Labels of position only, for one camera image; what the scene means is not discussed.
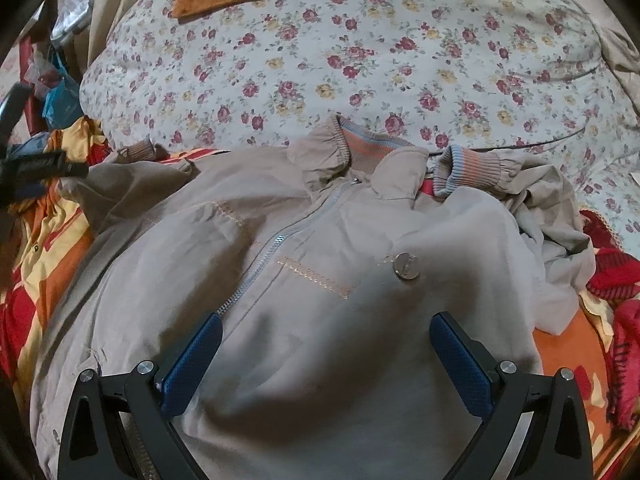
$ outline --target snap button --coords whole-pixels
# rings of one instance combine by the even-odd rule
[[[420,274],[417,256],[409,253],[400,253],[394,258],[394,272],[403,280],[412,280]]]

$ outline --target metal zipper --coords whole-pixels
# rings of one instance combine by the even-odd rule
[[[302,231],[305,227],[308,227],[312,222],[321,217],[328,209],[335,205],[342,194],[349,189],[354,184],[359,184],[360,180],[354,178],[350,182],[346,182],[340,186],[340,189],[334,193],[334,195],[329,198],[324,204],[320,206],[320,209],[315,211],[305,220],[301,220],[297,224],[292,224],[281,229],[272,239],[271,243],[262,249],[260,254],[256,257],[253,263],[249,266],[249,268],[245,272],[245,278],[242,279],[236,291],[225,301],[225,303],[220,306],[219,309],[216,310],[216,314],[222,316],[227,310],[229,310],[234,304],[242,298],[242,295],[247,291],[247,289],[252,285],[252,283],[257,279],[260,273],[264,270],[264,267],[267,266],[271,257],[275,254],[278,248],[284,243],[284,241],[290,236]]]

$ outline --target jacket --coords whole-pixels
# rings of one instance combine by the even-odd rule
[[[210,478],[444,476],[478,421],[431,349],[431,317],[447,310],[498,360],[542,372],[532,330],[561,332],[594,269],[556,168],[454,155],[435,168],[446,198],[428,196],[425,149],[338,116],[288,148],[66,180],[96,239],[36,365],[46,475],[82,370],[129,372],[217,310],[222,345],[174,419]]]

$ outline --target blue plastic bag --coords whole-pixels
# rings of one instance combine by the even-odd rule
[[[42,116],[50,130],[68,128],[82,117],[80,85],[68,74],[60,55],[56,52],[50,61],[58,69],[62,79],[47,93]]]

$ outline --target blue gripper pad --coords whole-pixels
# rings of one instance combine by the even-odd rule
[[[494,408],[491,382],[440,314],[431,319],[429,338],[467,411],[487,418]]]
[[[222,321],[212,314],[195,333],[162,383],[162,414],[184,413],[222,343]]]

